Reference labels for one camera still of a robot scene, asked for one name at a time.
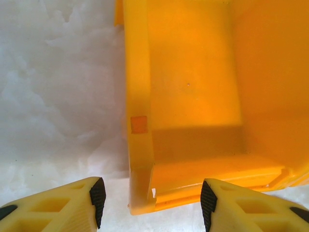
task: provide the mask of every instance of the white surface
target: white surface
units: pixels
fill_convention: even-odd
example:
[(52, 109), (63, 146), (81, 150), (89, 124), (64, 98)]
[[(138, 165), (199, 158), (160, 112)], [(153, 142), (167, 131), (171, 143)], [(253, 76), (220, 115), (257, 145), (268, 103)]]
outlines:
[[(204, 231), (198, 203), (128, 204), (124, 33), (113, 0), (0, 0), (0, 205), (103, 176), (101, 231)], [(309, 186), (276, 195), (309, 207)]]

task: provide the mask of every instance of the yellow plastic bin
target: yellow plastic bin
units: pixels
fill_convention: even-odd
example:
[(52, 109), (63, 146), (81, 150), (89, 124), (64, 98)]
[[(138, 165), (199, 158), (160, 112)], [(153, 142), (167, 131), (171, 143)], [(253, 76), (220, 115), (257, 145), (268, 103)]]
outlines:
[(309, 1), (119, 0), (130, 210), (308, 184)]

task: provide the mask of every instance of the yellow container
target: yellow container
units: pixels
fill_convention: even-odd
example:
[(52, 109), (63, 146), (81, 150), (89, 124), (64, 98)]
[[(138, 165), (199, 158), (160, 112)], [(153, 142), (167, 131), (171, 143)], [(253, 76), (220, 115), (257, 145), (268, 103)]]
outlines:
[(130, 210), (199, 201), (204, 178), (258, 191), (309, 177), (309, 1), (119, 0)]

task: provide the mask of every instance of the small orange square patch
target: small orange square patch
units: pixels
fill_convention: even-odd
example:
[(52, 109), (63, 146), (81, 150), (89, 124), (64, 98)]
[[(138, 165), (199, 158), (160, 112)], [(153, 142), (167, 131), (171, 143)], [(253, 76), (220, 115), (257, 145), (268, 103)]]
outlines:
[(147, 116), (131, 117), (131, 133), (144, 134), (148, 132)]

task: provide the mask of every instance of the white background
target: white background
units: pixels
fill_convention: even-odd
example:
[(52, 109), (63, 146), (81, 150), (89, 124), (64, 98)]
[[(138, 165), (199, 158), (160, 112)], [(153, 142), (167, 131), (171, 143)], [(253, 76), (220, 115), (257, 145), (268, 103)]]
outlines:
[[(113, 0), (0, 0), (0, 205), (103, 176), (101, 231), (204, 231), (199, 203), (129, 214), (124, 32), (113, 9)], [(308, 193), (275, 194), (309, 207)]]

